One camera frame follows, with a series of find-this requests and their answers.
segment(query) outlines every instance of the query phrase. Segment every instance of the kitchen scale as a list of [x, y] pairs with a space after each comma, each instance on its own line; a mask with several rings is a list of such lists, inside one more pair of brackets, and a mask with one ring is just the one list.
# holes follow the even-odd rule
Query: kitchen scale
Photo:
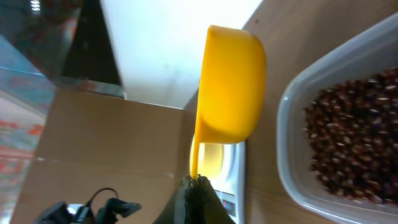
[[243, 224], [245, 143], [225, 144], [223, 152], [220, 177], [210, 183], [232, 220]]
[[201, 143], [198, 173], [206, 176], [228, 215], [244, 223], [245, 142], [238, 144]]

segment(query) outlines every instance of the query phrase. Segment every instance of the plastic container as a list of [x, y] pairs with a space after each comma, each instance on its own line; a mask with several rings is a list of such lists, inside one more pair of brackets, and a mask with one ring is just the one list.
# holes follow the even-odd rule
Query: plastic container
[[326, 193], [308, 169], [312, 150], [302, 131], [302, 111], [319, 90], [397, 66], [398, 14], [394, 14], [306, 68], [287, 87], [278, 112], [278, 169], [287, 193], [301, 206], [338, 223], [398, 223], [398, 207]]

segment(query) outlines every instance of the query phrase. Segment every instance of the dark object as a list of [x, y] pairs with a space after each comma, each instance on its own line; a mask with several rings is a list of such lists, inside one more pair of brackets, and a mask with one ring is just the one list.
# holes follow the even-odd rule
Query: dark object
[[[98, 210], [97, 216], [94, 217], [91, 211], [91, 203], [95, 196], [103, 190], [112, 190], [117, 198], [108, 199], [105, 207]], [[75, 216], [69, 214], [65, 202], [58, 202], [54, 206], [46, 209], [35, 220], [35, 224], [69, 224], [69, 223], [84, 223], [84, 224], [113, 224], [118, 221], [116, 215], [119, 214], [123, 218], [128, 217], [134, 212], [141, 209], [138, 203], [130, 203], [119, 200], [117, 191], [112, 188], [103, 188], [97, 191], [92, 198], [78, 209]]]
[[206, 177], [187, 177], [180, 183], [154, 224], [233, 224]]
[[84, 0], [62, 76], [120, 85], [99, 0]]
[[320, 92], [305, 109], [311, 170], [333, 195], [398, 203], [398, 68]]
[[55, 85], [121, 85], [100, 0], [2, 1], [0, 12], [0, 35]]

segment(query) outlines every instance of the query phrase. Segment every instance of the black plug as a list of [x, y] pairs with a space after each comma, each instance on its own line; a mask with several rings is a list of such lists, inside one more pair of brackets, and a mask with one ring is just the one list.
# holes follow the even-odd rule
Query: black plug
[[105, 207], [98, 210], [95, 218], [96, 224], [116, 223], [118, 221], [116, 214], [126, 218], [141, 208], [141, 205], [138, 203], [124, 202], [117, 198], [108, 199]]

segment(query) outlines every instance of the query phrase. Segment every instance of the white wall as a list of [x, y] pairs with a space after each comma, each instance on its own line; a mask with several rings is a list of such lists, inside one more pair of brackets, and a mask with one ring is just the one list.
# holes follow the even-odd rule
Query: white wall
[[261, 0], [102, 0], [127, 98], [183, 108], [199, 85], [207, 28], [242, 28]]

